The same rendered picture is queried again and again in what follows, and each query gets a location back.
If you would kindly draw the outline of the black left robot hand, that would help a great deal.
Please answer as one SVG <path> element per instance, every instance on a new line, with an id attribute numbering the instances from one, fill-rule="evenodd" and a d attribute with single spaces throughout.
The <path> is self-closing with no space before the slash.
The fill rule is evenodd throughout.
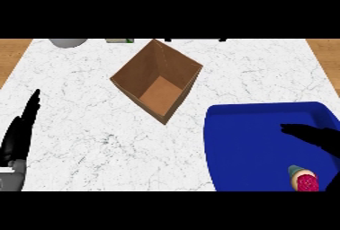
<path id="1" fill-rule="evenodd" d="M 0 167 L 17 160 L 26 160 L 33 139 L 33 124 L 40 109 L 40 90 L 36 90 L 27 102 L 23 114 L 12 120 L 0 145 Z"/>

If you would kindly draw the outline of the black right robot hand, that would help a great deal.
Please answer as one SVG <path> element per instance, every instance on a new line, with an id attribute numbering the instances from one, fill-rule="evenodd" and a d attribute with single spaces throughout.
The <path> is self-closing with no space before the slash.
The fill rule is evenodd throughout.
<path id="1" fill-rule="evenodd" d="M 314 128 L 305 124 L 281 124 L 281 132 L 320 147 L 340 159 L 340 131 L 332 128 Z M 326 186 L 327 192 L 340 192 L 340 171 Z"/>

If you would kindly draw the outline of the blue tray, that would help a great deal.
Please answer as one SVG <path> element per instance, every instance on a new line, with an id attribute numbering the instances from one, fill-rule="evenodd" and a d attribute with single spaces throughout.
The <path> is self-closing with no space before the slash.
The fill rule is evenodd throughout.
<path id="1" fill-rule="evenodd" d="M 340 130 L 320 102 L 213 105 L 203 127 L 209 172 L 219 191 L 290 191 L 289 167 L 310 169 L 324 190 L 340 172 L 340 158 L 281 132 L 284 124 Z"/>

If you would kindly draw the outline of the brown cardboard box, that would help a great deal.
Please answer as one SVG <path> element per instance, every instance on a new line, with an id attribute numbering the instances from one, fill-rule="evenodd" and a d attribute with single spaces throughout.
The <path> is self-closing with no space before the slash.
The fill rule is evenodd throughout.
<path id="1" fill-rule="evenodd" d="M 151 40 L 111 77 L 135 104 L 166 124 L 187 99 L 203 65 Z"/>

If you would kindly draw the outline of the grey round bowl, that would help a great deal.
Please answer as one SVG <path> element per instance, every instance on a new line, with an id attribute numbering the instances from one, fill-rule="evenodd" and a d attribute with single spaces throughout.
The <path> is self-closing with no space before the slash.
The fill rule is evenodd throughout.
<path id="1" fill-rule="evenodd" d="M 51 39 L 51 42 L 57 47 L 69 49 L 80 46 L 86 39 Z"/>

